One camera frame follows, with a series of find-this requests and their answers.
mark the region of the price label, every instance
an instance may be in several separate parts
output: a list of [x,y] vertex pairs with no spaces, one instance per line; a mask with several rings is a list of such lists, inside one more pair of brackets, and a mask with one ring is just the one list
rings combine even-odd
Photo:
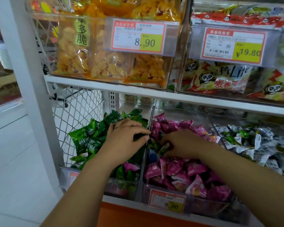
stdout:
[[69,177],[69,186],[72,185],[72,183],[74,182],[74,180],[77,178],[78,175],[79,173],[71,172],[71,175]]
[[266,33],[206,28],[201,58],[262,64]]
[[148,206],[183,213],[186,197],[151,189]]
[[111,50],[162,54],[166,24],[114,19]]

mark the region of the wire mesh panel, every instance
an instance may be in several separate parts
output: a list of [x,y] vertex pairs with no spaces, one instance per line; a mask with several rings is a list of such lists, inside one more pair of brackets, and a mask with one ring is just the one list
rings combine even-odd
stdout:
[[105,104],[102,92],[67,87],[57,93],[52,103],[57,133],[64,152],[64,163],[66,166],[71,166],[69,158],[76,155],[76,149],[68,133],[86,126],[91,118],[98,121],[103,119]]

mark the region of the green label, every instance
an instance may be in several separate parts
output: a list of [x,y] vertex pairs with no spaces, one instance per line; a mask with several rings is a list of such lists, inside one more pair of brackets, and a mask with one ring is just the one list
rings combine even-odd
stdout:
[[87,19],[76,19],[74,22],[75,30],[77,32],[75,38],[75,44],[81,46],[89,46],[90,41],[90,32],[88,30],[88,21]]
[[107,0],[107,4],[116,5],[116,6],[121,5],[120,1],[115,1],[115,0]]

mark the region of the tiled floor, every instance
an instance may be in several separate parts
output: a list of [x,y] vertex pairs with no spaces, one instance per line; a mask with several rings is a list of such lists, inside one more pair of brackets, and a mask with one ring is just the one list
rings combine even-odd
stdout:
[[36,227],[57,203],[27,116],[0,129],[0,227]]

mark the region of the person's right hand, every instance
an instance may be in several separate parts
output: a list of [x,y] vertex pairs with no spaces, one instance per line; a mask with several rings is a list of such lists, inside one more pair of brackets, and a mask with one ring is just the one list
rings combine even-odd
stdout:
[[160,145],[170,143],[172,149],[164,154],[165,157],[180,157],[184,159],[200,159],[200,154],[215,147],[215,143],[207,141],[192,131],[178,130],[164,135]]

